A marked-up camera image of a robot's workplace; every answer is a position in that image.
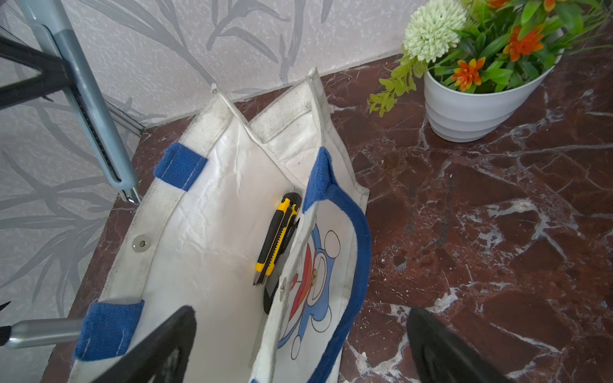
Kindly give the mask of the grey art knife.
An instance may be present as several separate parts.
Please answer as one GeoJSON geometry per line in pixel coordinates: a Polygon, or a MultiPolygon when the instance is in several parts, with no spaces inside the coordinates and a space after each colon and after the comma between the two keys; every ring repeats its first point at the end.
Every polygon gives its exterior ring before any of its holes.
{"type": "Polygon", "coordinates": [[[124,201],[140,204],[137,174],[64,6],[60,1],[18,1],[17,6],[42,51],[68,65],[73,85],[66,98],[108,182],[124,201]]]}

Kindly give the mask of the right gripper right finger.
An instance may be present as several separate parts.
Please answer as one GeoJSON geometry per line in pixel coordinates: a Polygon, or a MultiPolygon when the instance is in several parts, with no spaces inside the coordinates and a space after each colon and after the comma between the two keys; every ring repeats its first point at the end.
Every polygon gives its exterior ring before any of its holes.
{"type": "Polygon", "coordinates": [[[509,381],[426,309],[412,308],[406,328],[422,382],[509,381]]]}

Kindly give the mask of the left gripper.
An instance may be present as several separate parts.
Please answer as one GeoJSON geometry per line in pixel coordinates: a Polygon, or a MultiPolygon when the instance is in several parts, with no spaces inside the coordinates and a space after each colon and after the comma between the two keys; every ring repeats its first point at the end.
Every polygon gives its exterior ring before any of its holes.
{"type": "Polygon", "coordinates": [[[1,37],[1,58],[31,68],[32,78],[1,87],[1,109],[74,87],[68,62],[29,46],[1,37]]]}

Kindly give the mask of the white Doraemon tote pouch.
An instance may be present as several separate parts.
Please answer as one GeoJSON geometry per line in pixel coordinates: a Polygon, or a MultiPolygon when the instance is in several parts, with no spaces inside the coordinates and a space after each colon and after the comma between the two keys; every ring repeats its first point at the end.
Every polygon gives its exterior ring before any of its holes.
{"type": "Polygon", "coordinates": [[[221,92],[165,151],[73,352],[93,382],[182,306],[196,316],[186,382],[336,382],[367,295],[369,191],[317,70],[248,120],[221,92]],[[299,225],[272,275],[255,265],[282,197],[299,225]],[[270,313],[266,285],[279,281],[270,313]]]}

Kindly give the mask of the black yellow art knife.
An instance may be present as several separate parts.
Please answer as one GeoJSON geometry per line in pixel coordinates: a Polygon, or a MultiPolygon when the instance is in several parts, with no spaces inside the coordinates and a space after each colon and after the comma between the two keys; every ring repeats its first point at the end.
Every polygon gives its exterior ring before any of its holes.
{"type": "Polygon", "coordinates": [[[295,191],[286,193],[277,207],[255,265],[253,285],[263,285],[272,275],[279,256],[287,250],[299,225],[302,196],[295,191]]]}

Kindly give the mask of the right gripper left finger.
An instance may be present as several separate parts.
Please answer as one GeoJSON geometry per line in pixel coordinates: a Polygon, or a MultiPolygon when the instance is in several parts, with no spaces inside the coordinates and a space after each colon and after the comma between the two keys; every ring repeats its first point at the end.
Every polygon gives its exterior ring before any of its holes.
{"type": "Polygon", "coordinates": [[[182,383],[196,327],[194,309],[182,306],[94,382],[182,383]]]}

